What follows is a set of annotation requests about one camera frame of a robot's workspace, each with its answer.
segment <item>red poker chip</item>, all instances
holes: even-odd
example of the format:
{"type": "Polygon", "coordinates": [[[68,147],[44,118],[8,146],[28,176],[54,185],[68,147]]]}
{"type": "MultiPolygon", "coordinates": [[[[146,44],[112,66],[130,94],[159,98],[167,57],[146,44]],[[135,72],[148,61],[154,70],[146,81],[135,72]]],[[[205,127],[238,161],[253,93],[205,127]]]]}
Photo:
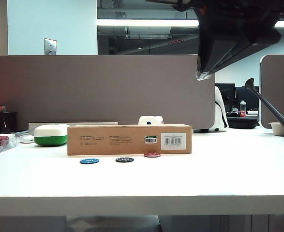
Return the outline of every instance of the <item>red poker chip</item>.
{"type": "Polygon", "coordinates": [[[159,153],[146,153],[144,154],[144,156],[149,158],[155,158],[155,157],[160,157],[161,155],[159,153]]]}

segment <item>ceiling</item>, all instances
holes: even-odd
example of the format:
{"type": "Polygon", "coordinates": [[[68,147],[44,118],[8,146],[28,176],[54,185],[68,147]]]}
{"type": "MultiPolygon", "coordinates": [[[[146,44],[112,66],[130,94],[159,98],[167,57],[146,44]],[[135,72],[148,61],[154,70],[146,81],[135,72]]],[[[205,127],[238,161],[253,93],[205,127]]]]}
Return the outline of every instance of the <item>ceiling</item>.
{"type": "MultiPolygon", "coordinates": [[[[97,0],[98,19],[196,19],[193,9],[145,0],[97,0]]],[[[284,29],[279,29],[284,37],[284,29]]],[[[197,54],[197,28],[98,26],[99,54],[197,54]]]]}

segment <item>white bowl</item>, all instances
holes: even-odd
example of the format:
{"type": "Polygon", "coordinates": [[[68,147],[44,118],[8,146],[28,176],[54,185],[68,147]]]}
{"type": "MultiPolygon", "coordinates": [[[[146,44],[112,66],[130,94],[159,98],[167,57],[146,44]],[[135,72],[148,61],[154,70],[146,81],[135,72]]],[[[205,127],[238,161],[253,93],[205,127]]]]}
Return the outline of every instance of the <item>white bowl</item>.
{"type": "Polygon", "coordinates": [[[279,122],[270,122],[273,134],[277,136],[284,136],[284,127],[279,122]]]}

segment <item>poker chip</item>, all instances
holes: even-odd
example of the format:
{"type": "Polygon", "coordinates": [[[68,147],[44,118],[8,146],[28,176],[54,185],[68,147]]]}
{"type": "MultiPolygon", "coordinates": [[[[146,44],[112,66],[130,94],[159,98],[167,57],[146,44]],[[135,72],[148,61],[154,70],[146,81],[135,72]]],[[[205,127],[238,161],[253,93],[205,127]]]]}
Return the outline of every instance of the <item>poker chip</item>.
{"type": "Polygon", "coordinates": [[[133,158],[121,157],[121,158],[117,158],[116,162],[118,162],[118,163],[129,163],[129,162],[132,162],[133,160],[134,160],[133,158]]]}
{"type": "Polygon", "coordinates": [[[82,164],[92,164],[92,163],[98,163],[99,159],[82,159],[80,163],[82,164]]]}
{"type": "Polygon", "coordinates": [[[159,153],[145,153],[144,154],[145,157],[148,157],[148,158],[156,158],[156,157],[160,157],[161,155],[159,153]]]}

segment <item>green and white container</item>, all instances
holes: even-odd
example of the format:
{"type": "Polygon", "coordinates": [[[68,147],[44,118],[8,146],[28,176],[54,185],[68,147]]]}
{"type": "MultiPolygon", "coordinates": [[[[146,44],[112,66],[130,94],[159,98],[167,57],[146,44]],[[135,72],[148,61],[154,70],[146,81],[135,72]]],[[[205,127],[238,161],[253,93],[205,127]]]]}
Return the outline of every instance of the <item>green and white container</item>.
{"type": "Polygon", "coordinates": [[[67,124],[42,125],[34,130],[34,142],[42,146],[60,146],[68,141],[67,124]]]}

